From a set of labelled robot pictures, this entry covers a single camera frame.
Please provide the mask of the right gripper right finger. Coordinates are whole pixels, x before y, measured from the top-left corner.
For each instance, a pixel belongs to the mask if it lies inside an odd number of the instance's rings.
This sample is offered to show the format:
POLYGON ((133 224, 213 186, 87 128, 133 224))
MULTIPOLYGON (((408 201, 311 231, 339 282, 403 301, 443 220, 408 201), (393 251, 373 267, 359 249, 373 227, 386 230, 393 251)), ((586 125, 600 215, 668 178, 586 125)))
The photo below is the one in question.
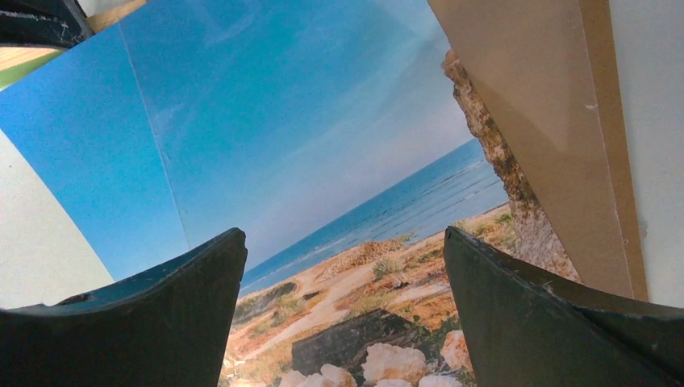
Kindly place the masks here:
POLYGON ((682 309, 589 288, 455 227, 444 261, 480 386, 682 385, 682 309))

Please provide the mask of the seaside landscape photo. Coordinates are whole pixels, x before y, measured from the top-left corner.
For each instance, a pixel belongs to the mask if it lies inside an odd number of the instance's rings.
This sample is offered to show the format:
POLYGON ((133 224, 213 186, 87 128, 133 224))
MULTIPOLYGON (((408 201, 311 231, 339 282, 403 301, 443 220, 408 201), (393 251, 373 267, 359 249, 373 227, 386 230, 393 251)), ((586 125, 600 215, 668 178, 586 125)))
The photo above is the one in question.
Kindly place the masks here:
POLYGON ((444 230, 512 225, 425 1, 148 1, 1 90, 2 310, 225 231, 215 386, 475 386, 444 230))

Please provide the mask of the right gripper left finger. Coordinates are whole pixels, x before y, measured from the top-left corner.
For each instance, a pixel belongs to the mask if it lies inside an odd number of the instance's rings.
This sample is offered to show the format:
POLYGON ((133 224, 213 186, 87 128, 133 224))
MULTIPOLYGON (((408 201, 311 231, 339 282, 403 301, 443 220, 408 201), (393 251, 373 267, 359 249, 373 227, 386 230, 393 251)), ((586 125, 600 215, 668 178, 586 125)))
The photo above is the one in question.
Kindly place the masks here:
POLYGON ((215 386, 248 251, 232 228, 54 306, 1 313, 4 386, 215 386))

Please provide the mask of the wooden picture frame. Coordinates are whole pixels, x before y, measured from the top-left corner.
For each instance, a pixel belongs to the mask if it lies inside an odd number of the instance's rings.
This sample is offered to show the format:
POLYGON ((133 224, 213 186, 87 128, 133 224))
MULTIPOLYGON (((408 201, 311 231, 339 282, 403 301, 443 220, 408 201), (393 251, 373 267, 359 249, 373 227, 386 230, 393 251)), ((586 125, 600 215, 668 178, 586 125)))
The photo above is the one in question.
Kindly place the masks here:
POLYGON ((1 0, 1 89, 145 4, 134 0, 1 0))

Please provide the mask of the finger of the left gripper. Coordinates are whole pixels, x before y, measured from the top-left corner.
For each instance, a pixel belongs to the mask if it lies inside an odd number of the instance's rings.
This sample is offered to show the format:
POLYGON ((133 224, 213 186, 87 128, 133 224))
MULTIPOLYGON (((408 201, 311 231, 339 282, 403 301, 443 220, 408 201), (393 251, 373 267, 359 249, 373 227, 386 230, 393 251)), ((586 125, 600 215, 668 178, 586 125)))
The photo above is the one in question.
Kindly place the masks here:
POLYGON ((72 48, 93 35, 75 0, 1 0, 3 47, 72 48))

